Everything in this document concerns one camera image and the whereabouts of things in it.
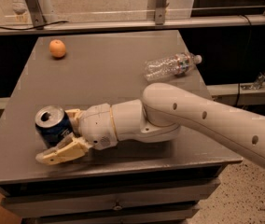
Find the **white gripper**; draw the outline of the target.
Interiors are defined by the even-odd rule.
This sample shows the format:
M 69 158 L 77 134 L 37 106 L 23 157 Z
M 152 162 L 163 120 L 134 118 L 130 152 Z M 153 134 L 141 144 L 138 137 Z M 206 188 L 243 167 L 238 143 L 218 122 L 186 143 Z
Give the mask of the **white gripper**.
M 116 128 L 111 112 L 111 105 L 94 105 L 83 111 L 68 109 L 66 114 L 74 129 L 83 137 L 73 133 L 65 136 L 55 147 L 51 147 L 35 156 L 46 165 L 56 165 L 85 156 L 90 148 L 103 150 L 118 143 Z

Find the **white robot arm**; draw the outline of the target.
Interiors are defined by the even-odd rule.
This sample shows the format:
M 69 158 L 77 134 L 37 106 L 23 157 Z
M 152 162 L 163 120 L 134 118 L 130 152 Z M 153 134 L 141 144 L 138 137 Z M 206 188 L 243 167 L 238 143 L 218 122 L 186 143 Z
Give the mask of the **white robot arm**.
M 203 133 L 265 169 L 265 117 L 223 105 L 166 83 L 148 85 L 140 99 L 86 110 L 46 106 L 35 127 L 53 142 L 36 160 L 47 165 L 72 161 L 89 149 L 103 150 L 120 141 L 144 143 L 176 138 L 182 126 Z

